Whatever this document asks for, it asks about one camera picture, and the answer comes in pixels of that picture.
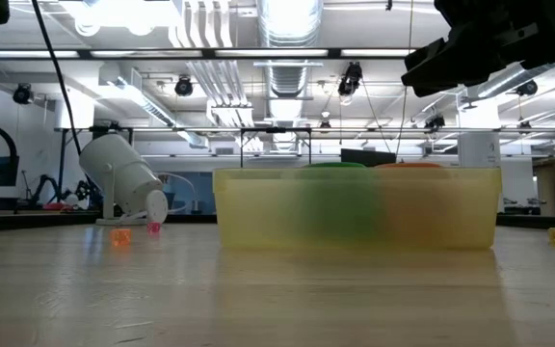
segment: wooden table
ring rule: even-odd
[[[0,232],[0,347],[554,346],[555,248],[226,252],[216,226]]]

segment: ceiling light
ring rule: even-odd
[[[342,49],[342,57],[406,58],[414,49]]]
[[[254,67],[323,67],[321,62],[254,62]]]
[[[92,56],[103,59],[119,58],[200,58],[202,52],[196,49],[169,50],[93,50]]]
[[[172,132],[171,128],[134,128],[134,131],[139,132]]]
[[[59,59],[78,58],[78,52],[72,50],[56,50],[55,57]],[[47,50],[0,50],[0,59],[32,59],[50,58]]]
[[[192,132],[241,132],[239,128],[219,128],[219,127],[208,127],[208,128],[185,128],[185,131]]]
[[[218,49],[218,58],[264,58],[264,57],[327,57],[327,49]]]

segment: computer screen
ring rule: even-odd
[[[16,185],[16,175],[18,173],[18,163],[14,167],[10,166],[10,157],[0,157],[0,187],[14,187]]]
[[[342,163],[358,163],[368,168],[384,164],[395,164],[397,157],[393,153],[372,150],[342,149]]]

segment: pink block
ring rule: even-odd
[[[161,224],[152,222],[146,225],[146,231],[150,234],[156,234],[160,232],[161,227]]]

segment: translucent yellow plastic bin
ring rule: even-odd
[[[238,249],[487,249],[497,169],[217,170],[222,244]]]

